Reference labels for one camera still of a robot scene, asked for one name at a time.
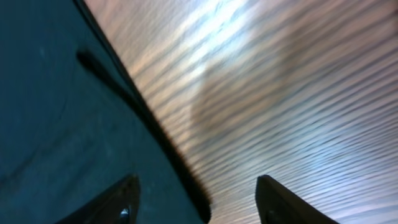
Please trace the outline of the black t-shirt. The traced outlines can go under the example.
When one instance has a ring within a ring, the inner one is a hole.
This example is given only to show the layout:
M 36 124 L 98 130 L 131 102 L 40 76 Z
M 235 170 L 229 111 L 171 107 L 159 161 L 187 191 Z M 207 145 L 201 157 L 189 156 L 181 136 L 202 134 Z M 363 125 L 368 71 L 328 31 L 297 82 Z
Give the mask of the black t-shirt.
M 1 222 L 57 223 L 137 177 L 136 223 L 208 223 L 210 202 L 87 3 L 1 2 Z

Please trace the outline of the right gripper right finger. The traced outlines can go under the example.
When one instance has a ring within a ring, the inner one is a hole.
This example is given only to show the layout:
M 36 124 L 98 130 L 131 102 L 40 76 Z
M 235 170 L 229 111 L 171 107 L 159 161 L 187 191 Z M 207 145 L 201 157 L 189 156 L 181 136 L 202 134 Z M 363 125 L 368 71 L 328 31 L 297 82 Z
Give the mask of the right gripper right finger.
M 257 178 L 255 200 L 262 224 L 337 224 L 269 175 Z

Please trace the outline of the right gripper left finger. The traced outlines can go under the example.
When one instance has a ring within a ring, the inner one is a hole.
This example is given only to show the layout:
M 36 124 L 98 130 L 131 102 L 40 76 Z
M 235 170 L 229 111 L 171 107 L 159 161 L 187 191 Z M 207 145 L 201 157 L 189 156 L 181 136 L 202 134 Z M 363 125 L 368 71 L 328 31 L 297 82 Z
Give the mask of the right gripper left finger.
M 57 224 L 136 224 L 141 188 L 127 175 Z

